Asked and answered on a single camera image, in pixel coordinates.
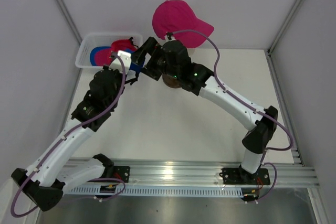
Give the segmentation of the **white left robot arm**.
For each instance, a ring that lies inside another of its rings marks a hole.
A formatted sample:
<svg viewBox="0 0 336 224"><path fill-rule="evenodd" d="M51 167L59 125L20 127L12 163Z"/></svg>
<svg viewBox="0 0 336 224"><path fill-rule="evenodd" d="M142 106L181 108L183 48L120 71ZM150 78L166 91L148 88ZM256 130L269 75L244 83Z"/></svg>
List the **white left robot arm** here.
<svg viewBox="0 0 336 224"><path fill-rule="evenodd" d="M89 83L84 99L73 111L65 128L44 153L27 168L16 168L11 178L18 186L11 205L15 218L23 214L15 212L21 193L27 196L35 209L49 211L63 195L86 182L122 182L114 177L114 162L103 154L96 154L86 163L62 172L73 153L90 139L110 117L118 105L124 90L127 67L103 67Z"/></svg>

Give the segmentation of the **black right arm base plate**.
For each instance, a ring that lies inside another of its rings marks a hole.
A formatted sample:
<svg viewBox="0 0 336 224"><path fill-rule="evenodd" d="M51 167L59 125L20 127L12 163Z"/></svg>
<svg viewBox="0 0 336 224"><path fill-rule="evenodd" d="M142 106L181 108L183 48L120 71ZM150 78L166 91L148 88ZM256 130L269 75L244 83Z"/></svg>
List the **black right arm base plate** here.
<svg viewBox="0 0 336 224"><path fill-rule="evenodd" d="M271 184L268 169L260 167L253 174L241 167L223 167L219 176L226 185L257 185L258 181L263 185Z"/></svg>

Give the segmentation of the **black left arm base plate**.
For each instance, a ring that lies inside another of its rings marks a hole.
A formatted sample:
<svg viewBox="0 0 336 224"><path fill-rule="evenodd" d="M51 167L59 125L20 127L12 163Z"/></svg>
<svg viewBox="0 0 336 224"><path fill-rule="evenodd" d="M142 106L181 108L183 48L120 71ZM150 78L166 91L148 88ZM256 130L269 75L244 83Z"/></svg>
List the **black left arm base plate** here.
<svg viewBox="0 0 336 224"><path fill-rule="evenodd" d="M117 178L125 183L129 182L130 166L110 166L104 174L105 178Z"/></svg>

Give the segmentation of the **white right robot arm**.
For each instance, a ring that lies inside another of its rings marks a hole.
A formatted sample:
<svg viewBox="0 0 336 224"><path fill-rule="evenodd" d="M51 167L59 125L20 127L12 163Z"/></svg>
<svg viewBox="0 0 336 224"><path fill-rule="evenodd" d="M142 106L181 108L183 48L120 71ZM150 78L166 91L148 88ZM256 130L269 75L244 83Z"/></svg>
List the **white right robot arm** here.
<svg viewBox="0 0 336 224"><path fill-rule="evenodd" d="M257 106L225 86L213 70L192 62L187 48L178 40L160 45L150 37L131 54L131 59L148 77L154 80L162 75L171 77L183 90L213 102L240 122L248 132L242 140L245 153L239 166L239 178L245 184L258 178L267 144L277 128L275 107Z"/></svg>

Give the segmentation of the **pink cap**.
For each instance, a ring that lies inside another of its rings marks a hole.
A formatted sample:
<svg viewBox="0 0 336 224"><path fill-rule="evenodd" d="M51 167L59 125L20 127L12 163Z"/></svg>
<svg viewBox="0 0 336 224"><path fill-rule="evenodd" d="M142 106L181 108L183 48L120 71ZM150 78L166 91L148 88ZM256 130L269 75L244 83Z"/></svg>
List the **pink cap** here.
<svg viewBox="0 0 336 224"><path fill-rule="evenodd" d="M133 53L138 49L138 46L133 42L133 37L115 40L109 47L111 47L111 53L119 50Z"/></svg>
<svg viewBox="0 0 336 224"><path fill-rule="evenodd" d="M197 48L210 36L214 27L197 18L192 8L183 0L166 0L155 10L152 27L157 37L165 39L167 33L187 48Z"/></svg>

